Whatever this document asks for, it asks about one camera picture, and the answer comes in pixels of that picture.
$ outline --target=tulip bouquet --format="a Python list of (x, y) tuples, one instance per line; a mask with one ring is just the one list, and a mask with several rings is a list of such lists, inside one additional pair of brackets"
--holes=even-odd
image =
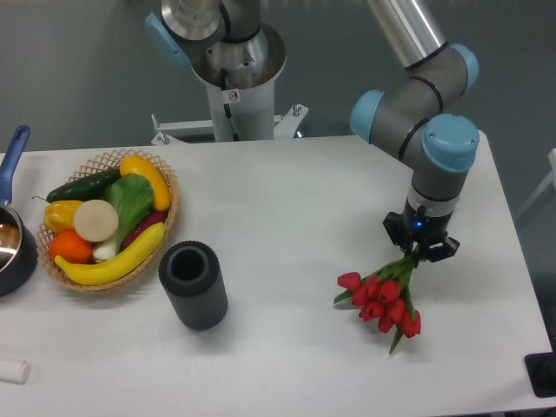
[(378, 319), (380, 332), (388, 333), (396, 327), (390, 354), (403, 336), (411, 338), (420, 334), (420, 313), (414, 308), (409, 293), (409, 280), (418, 262), (415, 250), (364, 278), (358, 272), (338, 277), (338, 285), (346, 290), (334, 298), (334, 304), (351, 298), (352, 304), (361, 308), (359, 317), (362, 320)]

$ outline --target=white table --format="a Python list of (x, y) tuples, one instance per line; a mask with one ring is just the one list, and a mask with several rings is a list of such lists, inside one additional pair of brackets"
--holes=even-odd
[[(448, 229), (460, 250), (414, 273), (422, 334), (391, 357), (394, 332), (332, 300), (338, 275), (400, 257), (382, 220), (402, 210), (409, 169), (355, 136), (145, 148), (180, 181), (169, 245), (215, 250), (227, 316), (205, 332), (184, 327), (156, 265), (92, 296), (39, 268), (0, 299), (0, 356), (32, 366), (25, 385), (0, 385), (0, 415), (403, 417), (556, 405), (526, 376), (524, 356), (550, 344), (486, 140)], [(29, 229), (45, 207), (31, 197), (104, 150), (23, 155), (12, 207)]]

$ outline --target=red tulip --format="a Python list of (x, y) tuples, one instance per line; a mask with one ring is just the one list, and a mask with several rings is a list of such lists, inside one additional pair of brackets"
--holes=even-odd
[(359, 316), (364, 321), (369, 321), (375, 319), (376, 317), (382, 316), (382, 314), (384, 313), (384, 309), (384, 304), (378, 301), (370, 301), (365, 304), (365, 307), (361, 309)]
[(377, 275), (373, 275), (368, 279), (368, 297), (371, 300), (376, 300), (379, 296), (379, 291), (381, 291), (379, 277)]
[(387, 312), (385, 312), (379, 318), (379, 331), (381, 333), (388, 333), (393, 325), (394, 325), (394, 322), (390, 318), (390, 314), (388, 314)]
[(415, 320), (411, 320), (411, 315), (406, 311), (401, 319), (400, 323), (401, 332), (407, 338), (414, 337), (416, 334), (420, 334), (420, 313), (415, 310)]
[(338, 277), (338, 285), (350, 291), (355, 291), (361, 286), (361, 275), (358, 272), (348, 272)]
[(354, 294), (351, 296), (351, 303), (354, 306), (363, 307), (365, 304), (367, 304), (368, 301), (367, 288), (368, 288), (368, 281), (355, 290)]
[(394, 301), (396, 298), (400, 297), (400, 284), (394, 280), (389, 280), (381, 285), (381, 290), (379, 291), (379, 301), (388, 304)]
[(396, 324), (400, 324), (403, 315), (406, 313), (406, 303), (398, 298), (387, 305), (388, 314), (390, 315), (390, 320)]

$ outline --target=saucepan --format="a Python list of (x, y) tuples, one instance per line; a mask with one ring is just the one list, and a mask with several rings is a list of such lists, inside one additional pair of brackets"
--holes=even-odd
[(28, 126), (16, 129), (0, 165), (0, 297), (21, 287), (36, 267), (33, 234), (10, 207), (14, 172), (29, 134)]

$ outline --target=fake vegetable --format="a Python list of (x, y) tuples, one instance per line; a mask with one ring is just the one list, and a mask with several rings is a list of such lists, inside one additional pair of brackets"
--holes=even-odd
[(164, 178), (153, 163), (142, 156), (126, 156), (120, 164), (120, 174), (138, 174), (145, 177), (153, 188), (155, 200), (153, 208), (156, 211), (166, 211), (170, 207), (170, 192)]
[(133, 243), (114, 258), (89, 265), (79, 265), (57, 256), (54, 262), (73, 281), (82, 285), (103, 285), (117, 281), (149, 257), (164, 237), (164, 223), (145, 230)]
[(104, 200), (88, 200), (77, 210), (73, 218), (77, 234), (89, 242), (101, 242), (118, 229), (118, 212)]
[(118, 169), (97, 172), (78, 180), (68, 182), (57, 189), (53, 189), (46, 196), (47, 202), (59, 200), (81, 200), (86, 202), (98, 198), (112, 182), (120, 178)]
[(73, 216), (82, 204), (78, 200), (52, 202), (44, 209), (44, 226), (56, 234), (73, 229)]
[(95, 247), (97, 261), (107, 261), (116, 256), (123, 240), (150, 214), (153, 189), (149, 181), (136, 174), (127, 174), (109, 185), (101, 198), (109, 202), (120, 219), (117, 231)]
[(64, 230), (50, 243), (50, 259), (54, 261), (57, 256), (72, 263), (88, 263), (93, 256), (93, 244), (85, 241), (75, 230)]
[(134, 241), (137, 236), (139, 236), (144, 230), (146, 230), (149, 226), (152, 226), (155, 223), (158, 222), (165, 222), (166, 221), (166, 215), (162, 212), (162, 211), (155, 211), (154, 213), (151, 213), (149, 216), (147, 216), (147, 218), (145, 220), (142, 221), (142, 223), (137, 226), (137, 228), (131, 232), (123, 241), (123, 245), (122, 245), (122, 249), (126, 249), (126, 247), (128, 247), (132, 241)]

